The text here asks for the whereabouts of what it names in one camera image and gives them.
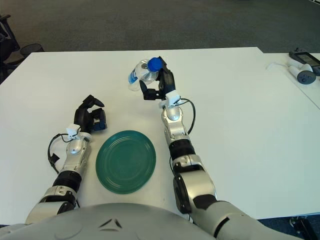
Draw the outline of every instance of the white device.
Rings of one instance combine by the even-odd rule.
[[[312,67],[309,64],[302,64],[296,60],[288,61],[289,72],[296,77],[299,83],[307,85],[312,84],[316,80]]]

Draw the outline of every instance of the black device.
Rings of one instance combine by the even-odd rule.
[[[309,52],[296,48],[294,51],[289,52],[289,56],[302,64],[309,64],[314,74],[320,76],[320,60]]]
[[[98,109],[88,112],[89,108],[97,105]],[[81,132],[91,133],[92,131],[100,131],[107,128],[106,114],[101,108],[105,105],[94,96],[89,95],[83,100],[83,103],[75,111],[74,124],[77,124],[81,128]]]

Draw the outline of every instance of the black chair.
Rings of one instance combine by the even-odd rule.
[[[10,15],[0,15],[0,84],[9,76],[9,71],[12,72],[14,69],[16,69],[18,65],[31,53],[44,52],[44,49],[40,44],[29,44],[21,48],[20,54],[23,56],[22,58],[16,61],[4,63],[13,52],[16,52],[20,49],[16,37],[8,24],[8,18],[10,18]]]
[[[0,15],[0,72],[3,74],[3,80],[8,77],[8,70],[16,69],[17,66],[25,59],[21,58],[13,62],[4,63],[4,61],[6,61],[13,52],[20,49],[16,37],[8,24],[7,19],[9,17],[10,15]]]

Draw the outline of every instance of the blue bottle cap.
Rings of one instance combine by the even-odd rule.
[[[160,57],[151,58],[147,63],[147,67],[151,72],[157,72],[162,69],[162,61]]]

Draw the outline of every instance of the white cable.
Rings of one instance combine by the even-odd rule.
[[[266,70],[269,70],[269,68],[271,67],[271,66],[273,66],[273,65],[278,65],[278,66],[282,66],[282,67],[285,67],[285,68],[288,68],[288,66],[287,65],[285,65],[285,64],[281,64],[281,63],[277,63],[277,62],[272,62],[272,63],[270,63],[268,66],[266,66]]]

